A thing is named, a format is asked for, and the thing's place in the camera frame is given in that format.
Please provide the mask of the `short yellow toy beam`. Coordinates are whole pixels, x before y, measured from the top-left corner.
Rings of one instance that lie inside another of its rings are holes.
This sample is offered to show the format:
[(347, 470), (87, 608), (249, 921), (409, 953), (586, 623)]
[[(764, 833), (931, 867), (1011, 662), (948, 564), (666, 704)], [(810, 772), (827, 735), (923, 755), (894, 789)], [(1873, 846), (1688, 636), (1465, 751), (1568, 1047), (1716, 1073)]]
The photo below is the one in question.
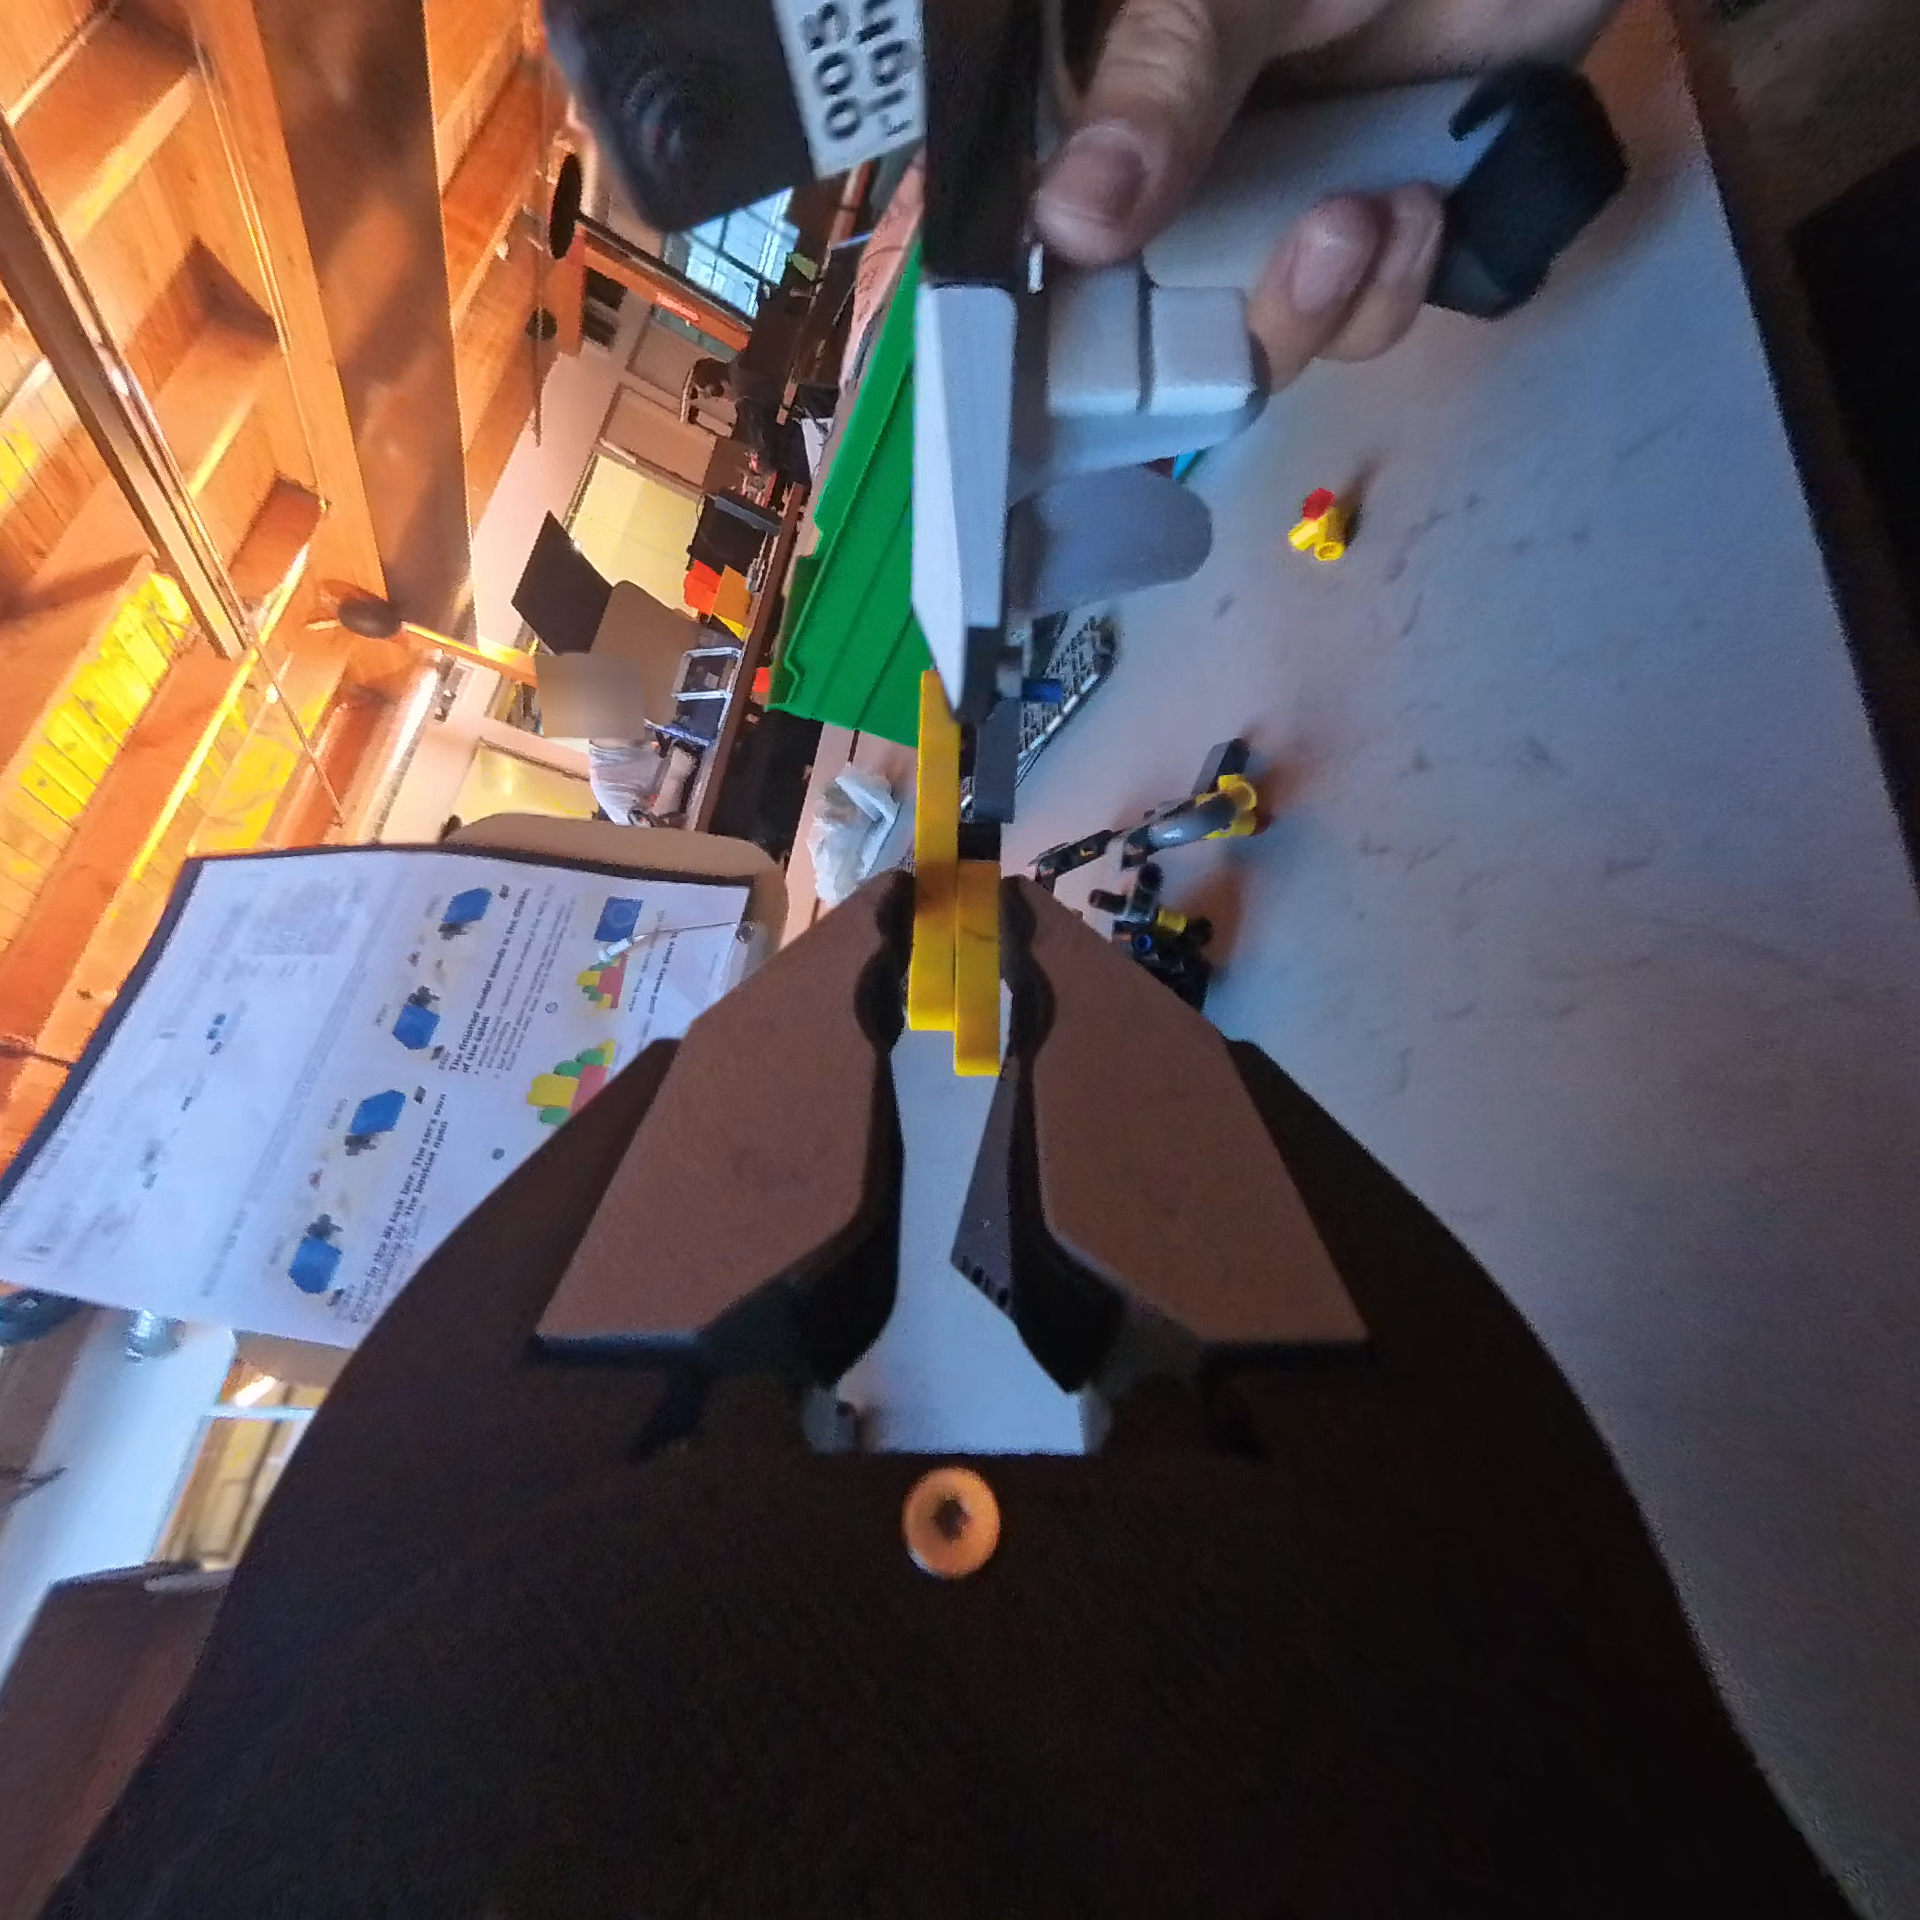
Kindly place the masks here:
[(952, 1068), (959, 1077), (1002, 1069), (1002, 871), (990, 859), (956, 867)]

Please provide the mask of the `instruction sign stand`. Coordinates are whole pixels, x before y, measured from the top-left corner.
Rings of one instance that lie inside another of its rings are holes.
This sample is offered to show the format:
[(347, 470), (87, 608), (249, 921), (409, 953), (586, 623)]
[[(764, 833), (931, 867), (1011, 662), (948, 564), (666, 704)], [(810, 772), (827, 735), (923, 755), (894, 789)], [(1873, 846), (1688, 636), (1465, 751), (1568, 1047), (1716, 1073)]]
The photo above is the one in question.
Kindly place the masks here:
[(4, 1296), (347, 1353), (446, 1236), (764, 937), (697, 832), (192, 857), (4, 1168)]

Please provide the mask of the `green plastic bin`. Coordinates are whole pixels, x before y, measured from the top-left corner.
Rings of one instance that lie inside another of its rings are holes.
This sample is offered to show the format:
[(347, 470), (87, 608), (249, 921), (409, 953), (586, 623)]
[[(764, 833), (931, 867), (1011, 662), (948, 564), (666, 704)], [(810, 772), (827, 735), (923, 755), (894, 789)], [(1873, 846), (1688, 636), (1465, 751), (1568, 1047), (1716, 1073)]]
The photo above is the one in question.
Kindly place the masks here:
[(772, 707), (912, 750), (928, 641), (912, 611), (915, 365), (922, 244), (904, 253), (796, 563)]

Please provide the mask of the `person's right hand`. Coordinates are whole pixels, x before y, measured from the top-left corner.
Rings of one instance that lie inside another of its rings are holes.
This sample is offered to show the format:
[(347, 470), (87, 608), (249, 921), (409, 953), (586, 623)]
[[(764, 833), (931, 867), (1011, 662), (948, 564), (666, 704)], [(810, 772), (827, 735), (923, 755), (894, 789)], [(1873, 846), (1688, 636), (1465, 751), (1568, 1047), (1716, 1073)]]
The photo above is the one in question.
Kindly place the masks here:
[[(1308, 92), (1387, 89), (1515, 61), (1575, 64), (1609, 1), (1130, 1), (1097, 47), (1080, 119), (1034, 201), (1050, 253), (1097, 270), (1138, 253), (1210, 168), (1270, 72)], [(1342, 195), (1290, 227), (1249, 299), (1273, 383), (1363, 364), (1422, 313), (1444, 211), (1430, 182)]]

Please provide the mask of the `grey desk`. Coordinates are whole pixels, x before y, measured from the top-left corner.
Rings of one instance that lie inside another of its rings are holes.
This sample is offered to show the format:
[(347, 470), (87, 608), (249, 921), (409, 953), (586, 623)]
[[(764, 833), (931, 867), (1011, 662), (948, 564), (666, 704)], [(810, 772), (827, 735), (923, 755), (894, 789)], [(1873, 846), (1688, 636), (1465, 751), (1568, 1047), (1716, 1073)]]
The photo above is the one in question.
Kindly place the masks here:
[(1632, 177), (1532, 303), (1200, 464), (1214, 553), (1121, 605), (1007, 855), (1254, 742), (1275, 821), (1169, 863), (1211, 1019), (1526, 1310), (1753, 1747), (1916, 1916), (1916, 899), (1670, 27), (1594, 51)]

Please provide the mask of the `long grey toy track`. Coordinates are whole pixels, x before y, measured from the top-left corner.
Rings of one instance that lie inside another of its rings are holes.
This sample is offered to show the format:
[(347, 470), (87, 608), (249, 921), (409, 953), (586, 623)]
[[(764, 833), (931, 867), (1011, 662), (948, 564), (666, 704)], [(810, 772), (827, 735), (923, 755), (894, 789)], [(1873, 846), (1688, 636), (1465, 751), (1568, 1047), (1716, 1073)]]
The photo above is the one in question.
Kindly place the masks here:
[(1110, 680), (1121, 654), (1118, 617), (1111, 608), (1044, 614), (1032, 633), (1028, 676), (1064, 684), (1058, 707), (1024, 704), (1019, 781), (1028, 780), (1047, 747)]

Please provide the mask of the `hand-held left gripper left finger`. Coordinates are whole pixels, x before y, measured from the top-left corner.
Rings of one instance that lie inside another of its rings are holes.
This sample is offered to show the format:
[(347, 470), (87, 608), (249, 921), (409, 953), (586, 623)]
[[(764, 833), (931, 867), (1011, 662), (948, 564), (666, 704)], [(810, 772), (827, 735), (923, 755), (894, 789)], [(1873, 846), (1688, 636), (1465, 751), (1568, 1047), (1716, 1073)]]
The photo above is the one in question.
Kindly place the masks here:
[(896, 1305), (915, 883), (884, 872), (688, 1029), (537, 1325), (567, 1359), (835, 1384)]

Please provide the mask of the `white crumpled tissue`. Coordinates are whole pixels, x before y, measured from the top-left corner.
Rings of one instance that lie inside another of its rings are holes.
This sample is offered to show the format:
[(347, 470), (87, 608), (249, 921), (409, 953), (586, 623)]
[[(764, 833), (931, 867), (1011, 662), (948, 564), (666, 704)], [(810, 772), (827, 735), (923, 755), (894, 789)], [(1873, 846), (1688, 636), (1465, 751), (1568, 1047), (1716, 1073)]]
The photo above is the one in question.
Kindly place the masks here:
[(902, 813), (891, 781), (856, 763), (836, 772), (807, 828), (815, 893), (823, 907), (849, 900), (878, 869)]

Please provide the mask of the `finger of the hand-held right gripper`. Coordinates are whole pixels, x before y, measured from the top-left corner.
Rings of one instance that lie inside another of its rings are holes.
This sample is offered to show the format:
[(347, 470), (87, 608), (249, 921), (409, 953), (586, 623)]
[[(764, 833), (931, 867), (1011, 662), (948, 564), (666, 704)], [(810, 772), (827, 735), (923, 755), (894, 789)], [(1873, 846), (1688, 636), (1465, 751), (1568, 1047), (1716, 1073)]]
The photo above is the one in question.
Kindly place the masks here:
[(926, 280), (915, 347), (912, 611), (984, 723), (1042, 617), (1207, 563), (1211, 511), (1160, 461), (1217, 443), (1217, 288)]

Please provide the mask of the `black toy box assembly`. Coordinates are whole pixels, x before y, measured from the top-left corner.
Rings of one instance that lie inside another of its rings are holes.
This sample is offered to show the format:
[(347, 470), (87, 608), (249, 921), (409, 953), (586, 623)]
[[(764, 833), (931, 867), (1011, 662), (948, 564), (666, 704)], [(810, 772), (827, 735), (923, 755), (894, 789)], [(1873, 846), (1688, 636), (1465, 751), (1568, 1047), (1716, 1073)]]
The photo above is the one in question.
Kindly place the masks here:
[[(1162, 857), (1206, 840), (1254, 833), (1260, 828), (1260, 795), (1250, 780), (1254, 745), (1243, 735), (1220, 740), (1207, 757), (1192, 793), (1152, 806), (1138, 825), (1105, 828), (1044, 847), (1032, 862), (1032, 880), (1054, 893), (1060, 878), (1106, 855), (1118, 857), (1121, 888), (1088, 893), (1088, 904), (1110, 921), (1110, 943), (1135, 959), (1193, 1009), (1202, 1009), (1214, 964), (1214, 925), (1167, 900)], [(1002, 1311), (1016, 1297), (1014, 1243), (1014, 1132), (1018, 1088), (1014, 1072), (1000, 1077), (974, 1176), (952, 1248), (956, 1268)]]

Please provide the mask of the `long yellow toy beam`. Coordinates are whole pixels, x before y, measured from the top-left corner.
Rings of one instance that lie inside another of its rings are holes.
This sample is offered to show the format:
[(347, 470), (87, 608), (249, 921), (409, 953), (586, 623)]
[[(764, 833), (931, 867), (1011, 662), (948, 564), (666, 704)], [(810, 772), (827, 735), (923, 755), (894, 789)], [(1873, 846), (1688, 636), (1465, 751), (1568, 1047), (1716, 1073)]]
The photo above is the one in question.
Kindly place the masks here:
[(963, 729), (935, 667), (919, 684), (915, 907), (905, 973), (905, 1022), (953, 1030), (959, 825)]

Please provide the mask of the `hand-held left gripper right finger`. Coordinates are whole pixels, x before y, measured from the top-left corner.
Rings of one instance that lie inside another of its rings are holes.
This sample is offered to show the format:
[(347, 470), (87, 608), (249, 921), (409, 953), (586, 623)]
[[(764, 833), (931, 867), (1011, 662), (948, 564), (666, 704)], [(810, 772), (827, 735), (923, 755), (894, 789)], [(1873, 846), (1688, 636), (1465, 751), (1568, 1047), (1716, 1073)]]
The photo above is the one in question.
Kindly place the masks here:
[(1064, 1390), (1361, 1353), (1370, 1329), (1231, 1044), (1034, 880), (1002, 885), (1014, 1023), (1000, 1308)]

